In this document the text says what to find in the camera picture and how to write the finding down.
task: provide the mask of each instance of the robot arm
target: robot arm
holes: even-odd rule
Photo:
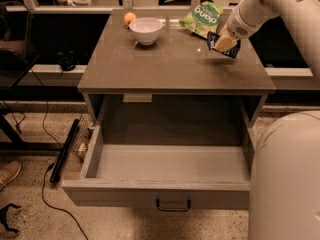
[[[269,19],[280,16],[320,84],[320,2],[318,0],[242,0],[220,32],[215,49],[232,48]]]

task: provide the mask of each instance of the chip bag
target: chip bag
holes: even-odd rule
[[[215,44],[219,38],[220,38],[220,36],[217,33],[213,33],[211,31],[209,31],[208,38],[207,38],[207,44],[208,44],[209,50],[214,50],[216,52],[219,52],[218,50],[216,50],[214,48]],[[224,52],[220,52],[220,53],[227,56],[227,57],[235,59],[238,55],[238,52],[240,51],[240,47],[241,47],[241,40],[238,40],[236,46],[234,46],[231,49],[226,50]]]
[[[179,19],[181,26],[207,39],[208,32],[215,33],[223,11],[214,2],[203,2],[187,16]]]

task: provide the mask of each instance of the open drawer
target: open drawer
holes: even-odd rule
[[[247,209],[250,174],[234,99],[105,95],[80,178],[62,188],[76,205]]]

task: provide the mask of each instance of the black cable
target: black cable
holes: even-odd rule
[[[16,122],[15,127],[16,127],[17,131],[18,131],[19,133],[22,133],[22,131],[21,131],[21,129],[20,129],[20,124],[23,122],[24,119],[26,119],[26,115],[25,115],[23,112],[21,112],[21,111],[15,111],[16,113],[19,113],[19,114],[22,114],[22,115],[23,115],[23,118],[18,122],[18,120],[16,119],[16,117],[15,117],[14,114],[13,114],[14,112],[11,110],[11,108],[8,106],[8,104],[7,104],[4,100],[2,100],[2,102],[3,102],[3,104],[7,107],[7,109],[9,110],[9,113],[12,115],[14,121]]]
[[[57,211],[61,211],[61,212],[64,212],[64,213],[67,213],[68,215],[70,215],[70,217],[71,217],[71,218],[75,221],[75,223],[78,225],[78,227],[79,227],[81,233],[83,234],[83,236],[85,237],[85,239],[88,240],[88,237],[87,237],[87,235],[84,233],[81,225],[79,224],[79,222],[77,221],[77,219],[72,215],[71,212],[69,212],[69,211],[67,211],[67,210],[65,210],[65,209],[62,209],[62,208],[58,208],[58,207],[52,206],[52,205],[49,204],[49,203],[45,200],[45,198],[44,198],[44,188],[45,188],[45,185],[46,185],[46,176],[47,176],[48,172],[53,168],[53,166],[54,166],[54,163],[52,163],[52,164],[50,164],[50,165],[48,166],[48,168],[47,168],[47,170],[46,170],[46,172],[45,172],[45,174],[44,174],[44,177],[43,177],[43,184],[42,184],[42,190],[41,190],[42,200],[43,200],[43,202],[44,202],[48,207],[50,207],[51,209],[54,209],[54,210],[57,210]]]
[[[44,87],[42,81],[39,79],[39,77],[36,75],[36,73],[35,73],[32,69],[31,69],[31,72],[32,72],[33,75],[38,79],[38,81],[39,81],[39,83],[41,84],[41,86]],[[60,145],[60,147],[61,147],[61,144],[58,142],[58,140],[57,140],[55,137],[53,137],[53,136],[47,131],[47,129],[45,128],[44,122],[45,122],[46,117],[47,117],[47,115],[48,115],[48,113],[49,113],[49,102],[47,101],[46,104],[47,104],[47,108],[46,108],[45,116],[43,117],[43,120],[42,120],[42,128],[43,128],[43,130],[44,130],[52,139],[54,139],[54,140]],[[47,176],[48,172],[49,172],[50,170],[52,170],[52,168],[54,167],[54,165],[55,165],[55,163],[50,164],[50,165],[48,166],[45,174],[44,174],[43,184],[42,184],[42,190],[41,190],[42,200],[43,200],[43,202],[44,202],[49,208],[54,209],[54,210],[57,210],[57,211],[65,212],[65,213],[67,213],[68,215],[70,215],[70,217],[76,222],[77,226],[79,227],[79,229],[80,229],[81,233],[83,234],[83,236],[85,237],[85,239],[88,240],[88,237],[87,237],[87,235],[84,233],[81,225],[79,224],[79,222],[77,221],[77,219],[72,215],[71,212],[69,212],[69,211],[67,211],[67,210],[65,210],[65,209],[62,209],[62,208],[58,208],[58,207],[52,206],[52,205],[49,204],[49,203],[45,200],[45,198],[44,198],[44,188],[45,188],[45,185],[46,185],[46,176]]]

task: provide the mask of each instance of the green snack bag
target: green snack bag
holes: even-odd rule
[[[208,32],[215,33],[223,10],[214,2],[203,2],[179,20],[181,26],[207,39]]]

